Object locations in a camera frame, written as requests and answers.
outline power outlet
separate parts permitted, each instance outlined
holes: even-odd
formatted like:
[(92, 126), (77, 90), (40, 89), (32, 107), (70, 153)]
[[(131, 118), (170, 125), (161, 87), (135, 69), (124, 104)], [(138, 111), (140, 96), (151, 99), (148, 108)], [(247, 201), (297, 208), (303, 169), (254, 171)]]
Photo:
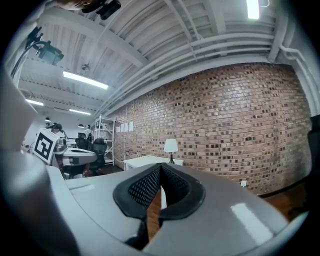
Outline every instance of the power outlet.
[(247, 181), (246, 180), (241, 180), (241, 187), (245, 187), (247, 185)]

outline black cable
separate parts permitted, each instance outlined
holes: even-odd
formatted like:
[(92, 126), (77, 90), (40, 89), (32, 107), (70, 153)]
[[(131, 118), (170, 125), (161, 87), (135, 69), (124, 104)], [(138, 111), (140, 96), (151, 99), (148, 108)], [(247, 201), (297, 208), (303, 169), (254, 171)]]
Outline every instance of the black cable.
[(17, 70), (18, 70), (18, 67), (19, 67), (19, 65), (20, 65), (23, 57), (28, 53), (28, 51), (29, 51), (32, 47), (34, 47), (35, 45), (45, 45), (45, 44), (47, 44), (47, 42), (45, 42), (45, 41), (35, 42), (35, 43), (31, 44), (28, 48), (26, 48), (26, 49), (23, 51), (23, 53), (21, 54), (20, 58), (18, 59), (18, 61), (16, 62), (16, 64), (14, 65), (14, 67), (13, 67), (13, 69), (12, 69), (12, 71), (11, 71), (11, 78), (12, 78), (12, 79), (15, 77), (15, 74), (16, 74), (16, 72), (17, 72)]

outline black mesh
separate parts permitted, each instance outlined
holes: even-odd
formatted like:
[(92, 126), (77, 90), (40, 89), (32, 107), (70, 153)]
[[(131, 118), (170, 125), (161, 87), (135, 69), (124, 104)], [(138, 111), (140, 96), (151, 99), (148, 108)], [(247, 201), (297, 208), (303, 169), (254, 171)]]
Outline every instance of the black mesh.
[(168, 206), (179, 202), (190, 191), (188, 183), (165, 166), (162, 166), (160, 179)]
[(138, 204), (145, 209), (149, 207), (160, 188), (161, 168), (146, 175), (129, 187), (129, 194)]

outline brick wall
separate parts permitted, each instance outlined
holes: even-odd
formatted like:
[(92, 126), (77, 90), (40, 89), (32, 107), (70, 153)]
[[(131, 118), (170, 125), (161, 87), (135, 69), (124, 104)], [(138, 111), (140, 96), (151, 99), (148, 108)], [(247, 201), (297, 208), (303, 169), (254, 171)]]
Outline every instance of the brick wall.
[(119, 160), (169, 157), (165, 141), (175, 138), (179, 152), (173, 158), (238, 183), (247, 180), (259, 195), (297, 182), (310, 170), (310, 111), (290, 66), (205, 70), (161, 86), (112, 116), (134, 121), (134, 132), (115, 134)]

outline black office chair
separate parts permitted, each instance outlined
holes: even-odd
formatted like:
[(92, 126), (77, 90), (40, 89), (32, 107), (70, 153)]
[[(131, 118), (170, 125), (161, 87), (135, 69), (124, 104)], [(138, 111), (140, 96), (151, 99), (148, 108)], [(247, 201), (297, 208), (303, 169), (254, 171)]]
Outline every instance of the black office chair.
[(75, 143), (78, 149), (88, 150), (88, 141), (85, 133), (78, 132), (78, 138), (75, 139)]
[(97, 170), (105, 166), (105, 152), (108, 145), (105, 143), (103, 138), (96, 138), (92, 144), (91, 151), (97, 156), (96, 161), (90, 163), (90, 170), (94, 176), (99, 175)]

